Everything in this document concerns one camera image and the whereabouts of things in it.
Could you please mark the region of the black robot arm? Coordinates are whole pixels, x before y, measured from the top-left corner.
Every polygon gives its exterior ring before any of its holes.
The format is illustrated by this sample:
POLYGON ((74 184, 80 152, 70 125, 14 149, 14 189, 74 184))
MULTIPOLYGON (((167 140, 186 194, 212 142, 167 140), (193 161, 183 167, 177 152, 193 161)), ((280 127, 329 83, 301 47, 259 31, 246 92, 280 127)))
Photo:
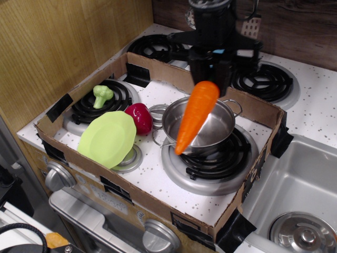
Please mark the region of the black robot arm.
POLYGON ((239 17, 235 1, 190 1, 195 29, 172 33, 167 39, 190 46, 173 50, 174 60, 188 62, 194 83, 212 81, 225 96, 237 72, 252 73, 259 69, 262 42, 236 30, 239 17))

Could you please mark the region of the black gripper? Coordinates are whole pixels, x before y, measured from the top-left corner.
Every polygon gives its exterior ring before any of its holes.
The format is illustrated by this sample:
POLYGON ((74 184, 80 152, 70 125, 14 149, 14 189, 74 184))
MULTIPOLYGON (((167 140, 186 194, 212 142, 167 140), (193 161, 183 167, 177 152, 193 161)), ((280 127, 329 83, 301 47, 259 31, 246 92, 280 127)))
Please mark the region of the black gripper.
POLYGON ((236 30, 222 32, 215 30, 194 30, 189 32, 171 33, 168 40, 189 45, 187 61, 195 85, 211 78, 210 65, 212 51, 225 49, 225 60, 215 64, 215 84, 220 95, 226 95, 232 79, 232 64, 235 68, 257 69, 259 53, 263 43, 239 34, 236 30))

